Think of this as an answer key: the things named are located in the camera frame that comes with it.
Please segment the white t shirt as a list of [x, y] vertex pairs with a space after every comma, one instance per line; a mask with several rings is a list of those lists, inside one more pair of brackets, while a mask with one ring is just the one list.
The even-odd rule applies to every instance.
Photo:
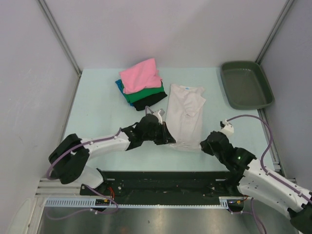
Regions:
[[175, 143], [170, 144], [172, 148], [200, 151], [203, 107], [206, 102], [202, 97], [204, 92], [203, 87], [171, 84], [165, 122], [175, 139]]

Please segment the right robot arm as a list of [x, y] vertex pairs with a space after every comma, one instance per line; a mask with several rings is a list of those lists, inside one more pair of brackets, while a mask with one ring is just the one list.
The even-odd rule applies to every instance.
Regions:
[[212, 131], [200, 143], [204, 153], [215, 156], [232, 173], [226, 180], [229, 195], [247, 195], [283, 214], [303, 234], [312, 232], [312, 193], [266, 168], [251, 152], [234, 147], [225, 134]]

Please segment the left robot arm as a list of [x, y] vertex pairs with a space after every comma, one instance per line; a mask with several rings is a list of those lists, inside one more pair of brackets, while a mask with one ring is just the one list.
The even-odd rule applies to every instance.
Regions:
[[102, 195], [108, 189], [106, 178], [100, 169], [87, 166], [87, 162], [108, 153], [135, 149], [145, 141], [155, 145], [176, 142], [158, 114], [146, 114], [139, 122], [120, 128], [111, 136], [82, 139], [77, 134], [70, 134], [48, 157], [51, 166], [46, 177], [59, 180], [61, 184], [78, 182]]

